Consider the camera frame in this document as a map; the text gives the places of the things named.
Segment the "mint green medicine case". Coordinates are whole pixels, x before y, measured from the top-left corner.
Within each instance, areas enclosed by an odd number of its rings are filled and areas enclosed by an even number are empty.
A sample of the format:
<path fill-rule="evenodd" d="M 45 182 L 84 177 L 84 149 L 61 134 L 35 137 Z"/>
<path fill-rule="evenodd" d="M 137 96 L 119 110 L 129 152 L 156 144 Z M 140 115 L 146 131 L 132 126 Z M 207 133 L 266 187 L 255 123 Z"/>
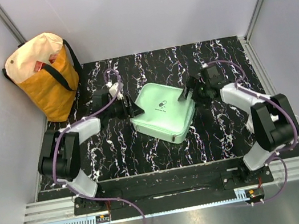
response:
<path fill-rule="evenodd" d="M 138 133 L 162 141 L 181 144 L 187 135 L 195 113 L 192 93 L 182 101 L 183 89 L 157 83 L 146 83 L 140 90 L 136 105 L 144 110 L 131 119 Z"/>

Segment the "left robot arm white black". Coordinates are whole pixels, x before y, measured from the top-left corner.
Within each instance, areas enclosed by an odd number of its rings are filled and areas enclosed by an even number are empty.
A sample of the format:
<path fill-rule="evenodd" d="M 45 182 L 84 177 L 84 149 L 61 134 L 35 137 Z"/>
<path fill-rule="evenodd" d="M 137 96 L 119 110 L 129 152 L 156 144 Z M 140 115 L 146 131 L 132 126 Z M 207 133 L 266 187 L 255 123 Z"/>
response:
<path fill-rule="evenodd" d="M 109 120 L 135 118 L 145 112 L 129 96 L 122 94 L 122 86 L 121 82 L 107 83 L 106 89 L 93 93 L 89 116 L 64 129 L 47 130 L 43 136 L 38 172 L 85 198 L 86 207 L 92 211 L 101 211 L 106 200 L 98 193 L 98 184 L 81 169 L 81 144 L 98 135 Z"/>

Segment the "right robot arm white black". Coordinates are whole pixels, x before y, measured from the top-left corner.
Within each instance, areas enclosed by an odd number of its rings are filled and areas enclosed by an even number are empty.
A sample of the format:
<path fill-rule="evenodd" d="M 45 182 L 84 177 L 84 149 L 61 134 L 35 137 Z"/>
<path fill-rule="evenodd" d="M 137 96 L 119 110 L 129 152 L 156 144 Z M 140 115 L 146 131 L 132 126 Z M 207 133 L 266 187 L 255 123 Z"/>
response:
<path fill-rule="evenodd" d="M 280 152 L 296 147 L 299 124 L 284 94 L 266 95 L 247 89 L 238 81 L 230 82 L 214 63 L 201 69 L 200 77 L 189 77 L 178 101 L 190 98 L 196 106 L 206 107 L 222 101 L 248 114 L 247 128 L 256 142 L 242 159 L 239 179 L 252 185 L 259 178 L 259 169 Z"/>

